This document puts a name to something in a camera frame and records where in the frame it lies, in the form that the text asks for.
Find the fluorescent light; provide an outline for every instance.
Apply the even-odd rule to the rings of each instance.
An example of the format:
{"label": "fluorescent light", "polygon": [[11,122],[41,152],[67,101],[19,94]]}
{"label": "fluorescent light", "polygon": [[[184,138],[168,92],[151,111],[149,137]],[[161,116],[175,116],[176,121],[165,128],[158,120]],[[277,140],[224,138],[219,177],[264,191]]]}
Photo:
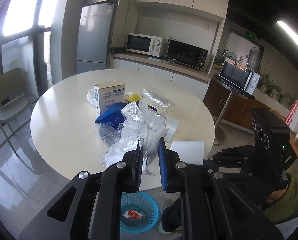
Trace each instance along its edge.
{"label": "fluorescent light", "polygon": [[289,34],[289,36],[296,42],[298,45],[298,35],[291,29],[289,28],[286,23],[283,21],[277,21],[277,23]]}

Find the basket rim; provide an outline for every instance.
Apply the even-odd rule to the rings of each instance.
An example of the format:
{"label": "basket rim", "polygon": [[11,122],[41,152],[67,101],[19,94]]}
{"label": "basket rim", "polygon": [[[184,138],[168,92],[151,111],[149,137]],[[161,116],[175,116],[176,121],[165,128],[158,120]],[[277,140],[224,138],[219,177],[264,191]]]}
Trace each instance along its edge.
{"label": "basket rim", "polygon": [[143,229],[129,230],[129,229],[123,228],[122,226],[120,226],[120,229],[125,231],[125,232],[128,232],[128,233],[143,233],[143,232],[146,232],[146,231],[149,231],[150,229],[152,229],[157,224],[157,222],[159,221],[159,218],[160,218],[160,209],[158,207],[157,202],[153,199],[153,197],[151,197],[150,195],[148,195],[147,193],[144,193],[144,192],[137,192],[137,193],[124,192],[124,193],[122,193],[122,195],[125,195],[125,194],[140,194],[140,195],[143,195],[143,196],[147,197],[150,200],[151,204],[153,205],[157,215],[156,215],[155,221],[153,223],[151,223],[150,226],[145,227]]}

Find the silver microwave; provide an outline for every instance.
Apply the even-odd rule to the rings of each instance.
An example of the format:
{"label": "silver microwave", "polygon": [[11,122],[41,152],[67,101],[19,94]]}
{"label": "silver microwave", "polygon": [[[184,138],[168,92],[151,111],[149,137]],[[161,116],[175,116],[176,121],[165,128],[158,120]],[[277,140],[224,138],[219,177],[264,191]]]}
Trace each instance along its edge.
{"label": "silver microwave", "polygon": [[250,95],[253,94],[260,79],[256,72],[229,58],[225,59],[219,76]]}
{"label": "silver microwave", "polygon": [[126,50],[161,57],[166,50],[167,42],[163,37],[130,33]]}

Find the green chair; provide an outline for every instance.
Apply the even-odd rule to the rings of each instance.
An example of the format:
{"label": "green chair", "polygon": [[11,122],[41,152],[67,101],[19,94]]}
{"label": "green chair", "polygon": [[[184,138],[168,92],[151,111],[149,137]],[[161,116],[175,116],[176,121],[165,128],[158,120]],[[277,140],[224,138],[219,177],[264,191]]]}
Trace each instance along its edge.
{"label": "green chair", "polygon": [[4,106],[1,106],[0,127],[10,147],[14,151],[15,155],[18,156],[9,140],[9,137],[5,133],[3,124],[6,123],[10,128],[12,135],[15,135],[9,121],[23,113],[27,108],[29,108],[31,112],[33,111],[32,103],[29,101],[27,96],[26,76],[23,68],[14,68],[0,75],[0,105],[3,100],[12,95],[15,95],[16,97]]}

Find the chair seat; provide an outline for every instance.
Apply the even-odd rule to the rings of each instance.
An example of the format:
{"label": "chair seat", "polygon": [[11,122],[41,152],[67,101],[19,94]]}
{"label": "chair seat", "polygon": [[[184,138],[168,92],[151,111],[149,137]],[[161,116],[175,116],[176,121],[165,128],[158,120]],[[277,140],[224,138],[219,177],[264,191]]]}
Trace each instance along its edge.
{"label": "chair seat", "polygon": [[2,106],[0,122],[8,122],[9,119],[21,114],[28,107],[28,102],[28,98],[23,94]]}

